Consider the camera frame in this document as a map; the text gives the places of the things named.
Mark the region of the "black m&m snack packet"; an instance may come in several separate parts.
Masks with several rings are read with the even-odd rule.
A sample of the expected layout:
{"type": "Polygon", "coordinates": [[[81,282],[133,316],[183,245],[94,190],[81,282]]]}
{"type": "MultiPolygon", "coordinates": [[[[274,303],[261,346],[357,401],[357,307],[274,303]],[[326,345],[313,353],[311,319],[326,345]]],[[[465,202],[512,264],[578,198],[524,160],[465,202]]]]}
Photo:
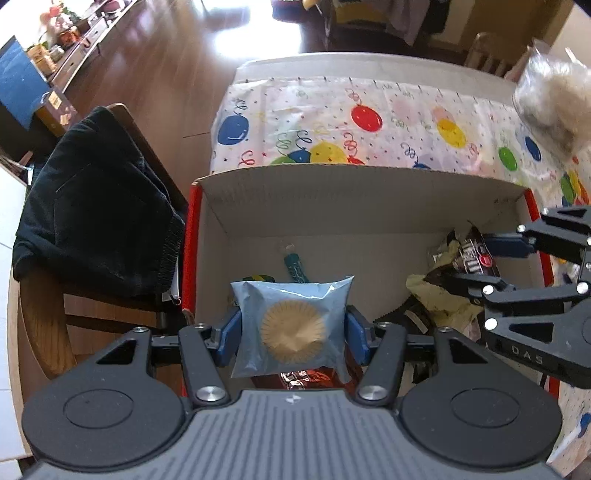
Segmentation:
{"type": "Polygon", "coordinates": [[[500,276],[484,236],[474,224],[464,226],[460,232],[455,229],[449,231],[438,246],[428,251],[428,260],[429,275],[453,271],[460,274],[500,276]]]}

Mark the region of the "pale yellow snack wrapper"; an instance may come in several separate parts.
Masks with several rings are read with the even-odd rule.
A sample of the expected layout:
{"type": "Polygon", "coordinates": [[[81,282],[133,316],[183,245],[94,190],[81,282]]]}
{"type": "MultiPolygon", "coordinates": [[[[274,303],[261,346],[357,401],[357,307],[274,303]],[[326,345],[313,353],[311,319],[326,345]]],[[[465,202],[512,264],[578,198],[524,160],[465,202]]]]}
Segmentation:
{"type": "Polygon", "coordinates": [[[428,283],[424,275],[408,276],[406,287],[426,308],[438,327],[464,331],[483,312],[482,307],[472,304],[468,299],[428,283]]]}

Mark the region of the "blue cupcake snack packet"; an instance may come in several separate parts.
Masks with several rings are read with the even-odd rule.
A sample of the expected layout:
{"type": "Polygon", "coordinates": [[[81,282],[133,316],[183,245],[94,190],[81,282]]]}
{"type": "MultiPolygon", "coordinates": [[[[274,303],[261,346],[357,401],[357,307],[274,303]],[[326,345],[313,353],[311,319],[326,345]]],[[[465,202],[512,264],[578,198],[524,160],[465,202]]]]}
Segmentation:
{"type": "Polygon", "coordinates": [[[231,376],[328,367],[349,382],[345,326],[352,284],[352,276],[329,283],[233,282],[242,339],[231,376]]]}

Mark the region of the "clear bag of white snacks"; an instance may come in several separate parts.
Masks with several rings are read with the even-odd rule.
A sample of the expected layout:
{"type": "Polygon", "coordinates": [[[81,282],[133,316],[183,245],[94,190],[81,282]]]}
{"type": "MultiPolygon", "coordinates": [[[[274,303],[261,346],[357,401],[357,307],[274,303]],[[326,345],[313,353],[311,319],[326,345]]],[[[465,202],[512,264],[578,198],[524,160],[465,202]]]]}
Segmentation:
{"type": "Polygon", "coordinates": [[[571,50],[566,55],[557,57],[535,40],[513,94],[535,140],[562,160],[590,151],[590,68],[571,50]]]}

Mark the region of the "orange foil snack in box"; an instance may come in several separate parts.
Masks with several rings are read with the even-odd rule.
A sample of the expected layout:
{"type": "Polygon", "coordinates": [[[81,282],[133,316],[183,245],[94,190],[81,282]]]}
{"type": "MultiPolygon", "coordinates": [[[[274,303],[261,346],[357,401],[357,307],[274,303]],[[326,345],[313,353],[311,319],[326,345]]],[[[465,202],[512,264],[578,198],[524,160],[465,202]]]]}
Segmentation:
{"type": "Polygon", "coordinates": [[[327,367],[279,374],[283,388],[287,390],[329,389],[339,387],[335,371],[327,367]]]}

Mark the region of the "teal stick snack in box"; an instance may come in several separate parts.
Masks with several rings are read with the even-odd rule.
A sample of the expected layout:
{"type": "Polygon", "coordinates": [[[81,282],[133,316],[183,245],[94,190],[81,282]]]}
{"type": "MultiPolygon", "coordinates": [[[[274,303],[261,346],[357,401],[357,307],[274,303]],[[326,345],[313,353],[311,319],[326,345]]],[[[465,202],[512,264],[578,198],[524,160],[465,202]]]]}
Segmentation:
{"type": "Polygon", "coordinates": [[[308,283],[308,276],[304,273],[304,265],[301,257],[297,254],[294,244],[281,244],[280,253],[283,256],[283,263],[287,267],[290,278],[296,283],[308,283]]]}

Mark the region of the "red and white cardboard box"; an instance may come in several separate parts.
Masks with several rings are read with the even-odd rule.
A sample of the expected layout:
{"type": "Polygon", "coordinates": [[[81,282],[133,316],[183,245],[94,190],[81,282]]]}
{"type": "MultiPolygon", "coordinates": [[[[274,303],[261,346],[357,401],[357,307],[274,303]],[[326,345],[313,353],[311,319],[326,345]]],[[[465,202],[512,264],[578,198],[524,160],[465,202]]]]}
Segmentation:
{"type": "Polygon", "coordinates": [[[315,283],[351,278],[349,302],[366,320],[408,297],[449,232],[513,233],[536,219],[531,190],[429,170],[276,165],[211,174],[189,194],[182,299],[198,324],[221,322],[231,283],[288,280],[284,254],[315,283]]]}

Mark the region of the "balloon pattern plastic tablecloth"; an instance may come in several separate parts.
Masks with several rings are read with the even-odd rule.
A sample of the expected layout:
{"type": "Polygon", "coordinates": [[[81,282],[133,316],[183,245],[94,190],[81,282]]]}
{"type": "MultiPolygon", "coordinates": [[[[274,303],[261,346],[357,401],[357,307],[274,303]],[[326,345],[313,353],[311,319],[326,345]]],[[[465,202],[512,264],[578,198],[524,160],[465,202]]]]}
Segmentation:
{"type": "Polygon", "coordinates": [[[367,166],[490,178],[539,208],[590,200],[590,156],[562,160],[503,103],[369,79],[266,79],[228,89],[211,174],[276,165],[367,166]]]}

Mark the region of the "wooden chair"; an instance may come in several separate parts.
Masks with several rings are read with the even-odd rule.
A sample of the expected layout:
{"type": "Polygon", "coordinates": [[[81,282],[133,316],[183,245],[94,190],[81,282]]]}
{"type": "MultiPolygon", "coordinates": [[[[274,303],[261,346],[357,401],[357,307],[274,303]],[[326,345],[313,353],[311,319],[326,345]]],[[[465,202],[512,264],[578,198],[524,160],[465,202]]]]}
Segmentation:
{"type": "MultiPolygon", "coordinates": [[[[131,136],[155,175],[164,183],[174,207],[186,222],[188,203],[153,148],[141,132],[129,109],[121,103],[107,108],[131,136]]],[[[182,276],[182,249],[177,256],[171,287],[156,309],[135,308],[128,303],[100,299],[62,285],[49,272],[36,268],[17,281],[19,314],[32,355],[46,379],[54,379],[85,358],[82,346],[122,334],[136,325],[161,334],[173,334],[186,323],[175,285],[182,276]]]]}

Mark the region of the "black garment on chair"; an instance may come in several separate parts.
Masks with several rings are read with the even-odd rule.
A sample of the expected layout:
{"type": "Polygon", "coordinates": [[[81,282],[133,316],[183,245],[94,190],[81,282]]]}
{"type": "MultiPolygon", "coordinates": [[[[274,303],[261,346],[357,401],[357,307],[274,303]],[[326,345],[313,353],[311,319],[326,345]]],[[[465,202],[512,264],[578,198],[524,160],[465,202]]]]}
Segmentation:
{"type": "Polygon", "coordinates": [[[77,291],[156,309],[171,287],[184,228],[131,136],[97,107],[61,138],[32,184],[13,277],[41,268],[77,291]]]}

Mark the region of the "long tv cabinet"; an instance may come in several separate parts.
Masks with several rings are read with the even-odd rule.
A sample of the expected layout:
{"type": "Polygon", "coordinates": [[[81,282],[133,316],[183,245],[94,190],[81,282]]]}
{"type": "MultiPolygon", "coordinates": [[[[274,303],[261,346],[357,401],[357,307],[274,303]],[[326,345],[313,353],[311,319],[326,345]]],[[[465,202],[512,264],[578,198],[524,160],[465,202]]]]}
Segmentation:
{"type": "Polygon", "coordinates": [[[39,15],[40,35],[26,50],[37,70],[65,92],[136,1],[50,1],[39,15]]]}

